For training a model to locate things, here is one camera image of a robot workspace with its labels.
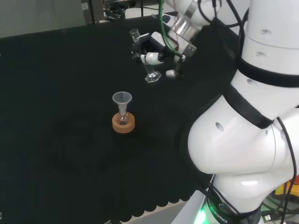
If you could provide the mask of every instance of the green cable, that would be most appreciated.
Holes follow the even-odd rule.
[[[164,0],[161,0],[161,7],[160,7],[160,22],[161,22],[161,28],[162,28],[162,35],[163,35],[163,38],[164,40],[166,41],[168,47],[172,50],[172,52],[175,54],[175,55],[182,55],[181,53],[179,53],[178,51],[176,51],[172,46],[171,44],[169,43],[169,40],[166,36],[166,32],[165,32],[165,29],[164,29],[164,23],[163,23],[163,5],[164,5]]]

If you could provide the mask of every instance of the screw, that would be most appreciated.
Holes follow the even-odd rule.
[[[268,33],[271,33],[271,31],[269,31],[268,29],[262,29],[261,30],[262,35],[265,35],[265,34],[268,34]]]
[[[260,52],[260,51],[258,51],[258,52],[256,52],[256,56],[262,56],[263,55],[263,52]]]

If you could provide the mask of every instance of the black cloth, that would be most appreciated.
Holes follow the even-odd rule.
[[[213,27],[204,28],[184,78],[163,75],[148,84],[132,60],[133,28],[159,31],[159,22],[144,17],[0,40],[3,223],[128,221],[157,205],[186,201],[198,188],[200,178],[184,164],[175,138],[229,85],[232,51]],[[222,37],[237,44],[229,31]],[[133,96],[128,111],[136,128],[128,135],[112,129],[118,91]],[[183,145],[186,151],[186,139]]]

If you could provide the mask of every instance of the green led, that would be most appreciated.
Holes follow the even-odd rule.
[[[194,220],[193,224],[203,224],[206,220],[206,214],[204,212],[204,210],[199,210],[199,212],[197,213],[197,216]]]

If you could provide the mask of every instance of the small hole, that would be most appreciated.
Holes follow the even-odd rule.
[[[224,132],[224,128],[223,128],[223,126],[222,126],[221,124],[219,124],[218,122],[216,122],[215,125],[216,125],[216,128],[217,128],[219,131]]]
[[[254,80],[252,80],[252,79],[250,79],[250,78],[247,79],[247,83],[248,83],[249,85],[257,86],[256,81],[254,81]]]

